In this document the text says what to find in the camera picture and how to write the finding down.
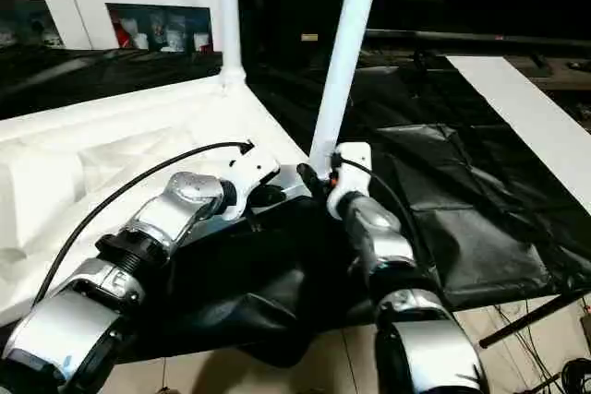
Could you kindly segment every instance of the white vertical bar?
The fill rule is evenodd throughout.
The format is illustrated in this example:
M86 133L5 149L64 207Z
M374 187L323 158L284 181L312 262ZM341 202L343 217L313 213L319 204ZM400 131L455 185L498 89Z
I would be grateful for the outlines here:
M222 3L222 38L224 84L244 82L246 74L240 58L240 20L238 0L220 0Z
M344 0L331 65L310 150L310 165L320 177L330 170L330 156L339 137L359 50L373 0Z

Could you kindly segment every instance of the black cloth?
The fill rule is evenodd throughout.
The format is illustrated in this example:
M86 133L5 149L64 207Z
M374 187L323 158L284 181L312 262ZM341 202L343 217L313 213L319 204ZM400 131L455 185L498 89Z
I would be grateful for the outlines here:
M203 77L220 59L8 49L0 62L7 118ZM252 66L248 85L307 150L325 76ZM371 144L453 309L591 286L588 215L446 61L358 68L341 139ZM370 192L394 210L378 186ZM178 252L128 360L240 345L289 365L314 333L371 321L351 247L322 206L300 198L259 218L261 233L242 223Z

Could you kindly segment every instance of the metal clamp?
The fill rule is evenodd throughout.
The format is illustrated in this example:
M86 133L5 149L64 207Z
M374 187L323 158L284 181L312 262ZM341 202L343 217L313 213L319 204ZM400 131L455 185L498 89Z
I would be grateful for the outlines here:
M117 300L131 301L140 304L146 293L138 280L131 274L117 268L109 262L99 258L86 259L67 278L57 292L61 292L66 286L76 281L92 283L97 289L107 293Z
M394 291L380 301L380 306L387 303L392 304L393 310L399 314L411 310L432 310L438 311L446 318L452 318L452 315L445 309L437 294L427 290Z

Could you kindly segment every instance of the glass cabinet door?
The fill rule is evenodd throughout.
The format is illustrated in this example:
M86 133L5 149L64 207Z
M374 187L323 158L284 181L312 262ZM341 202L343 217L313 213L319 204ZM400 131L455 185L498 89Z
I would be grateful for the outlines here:
M219 0L77 0L92 47L223 50Z
M0 0L0 48L15 44L64 48L44 0Z
M90 49L74 0L0 0L0 47L14 44Z
M167 53L213 50L208 8L107 4L107 9L120 48Z

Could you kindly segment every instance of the black cable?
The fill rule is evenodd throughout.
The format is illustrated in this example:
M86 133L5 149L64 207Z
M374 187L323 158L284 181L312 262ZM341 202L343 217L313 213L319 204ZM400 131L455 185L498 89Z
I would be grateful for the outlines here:
M494 305L494 308L497 311L497 313L499 314L499 316L505 321L505 323L507 323L507 324L511 323L511 320L505 315L505 313L502 311L500 306ZM526 303L525 309L527 312L529 312L528 303ZM544 364L544 362L542 361L542 359L539 355L539 352L537 351L537 347L534 343L534 338L532 337L532 334L531 334L531 328L528 327L527 329L528 329L529 339L531 341L531 344L527 343L527 340L525 339L525 337L522 335L521 332L515 332L514 336L519 341L519 343L521 344L524 351L530 355L531 359L533 360L533 363L539 369L539 372L541 374L540 381L546 382L552 377L552 375L551 375L550 371L548 370L548 368L546 367L546 365ZM552 383L556 386L556 388L558 389L558 391L561 394L565 394L564 389L558 384L558 382L556 380L554 380Z
M244 152L248 151L249 149L251 149L253 147L253 145L251 143L246 143L246 142L221 142L221 143L213 143L210 145L206 145L204 147L190 149L189 151L179 154L178 156L175 156L171 159L168 159L166 161L158 163L156 166L153 166L149 170L137 175L136 177L131 179L129 182L127 182L126 184L121 186L119 189L117 189L115 192L113 192L113 194L111 196L109 196L108 198L103 200L99 205L96 206L96 208L94 208L91 212L88 213L88 215L74 229L72 234L70 234L69 237L66 239L62 248L57 253L57 256L55 256L54 263L52 263L52 266L49 268L49 271L47 272L45 279L43 279L41 287L39 288L39 291L37 292L37 295L35 296L35 299L33 300L32 305L35 306L37 303L39 303L43 299L43 297L45 297L45 295L47 294L47 290L49 289L49 286L51 285L51 282L54 279L55 274L57 273L57 270L59 269L60 265L64 261L64 258L66 257L67 252L70 250L70 248L72 247L72 245L74 244L74 242L76 241L76 239L78 238L80 233L82 233L84 228L86 228L88 226L88 224L97 215L99 215L99 213L101 211L103 211L103 209L105 209L109 204L111 204L119 196L124 194L132 186L138 184L146 177L166 168L167 166L172 165L173 163L177 163L178 161L182 161L183 159L186 159L187 157L191 157L196 154L200 154L201 152L204 152L204 151L209 151L211 149L218 149L218 148L227 148L227 147L239 147L240 151L244 153Z
M585 296L581 296L581 300L583 302L583 312L585 314L589 314L589 305L587 304L587 300L585 300Z
M394 201L396 207L398 207L399 216L403 220L403 224L408 232L408 235L411 237L411 245L419 245L418 229L416 227L413 215L410 213L408 208L404 205L403 201L398 197L394 190L390 188L390 186L386 183L384 179L379 177L369 168L366 168L365 166L361 165L360 163L357 163L356 161L349 161L348 159L344 159L339 155L334 157L334 161L336 161L337 163L346 163L348 165L354 166L357 169L363 171L364 173L369 174L372 179L375 179L388 192L388 194Z
M568 394L584 394L585 383L591 377L591 360L574 359L562 368L561 381Z

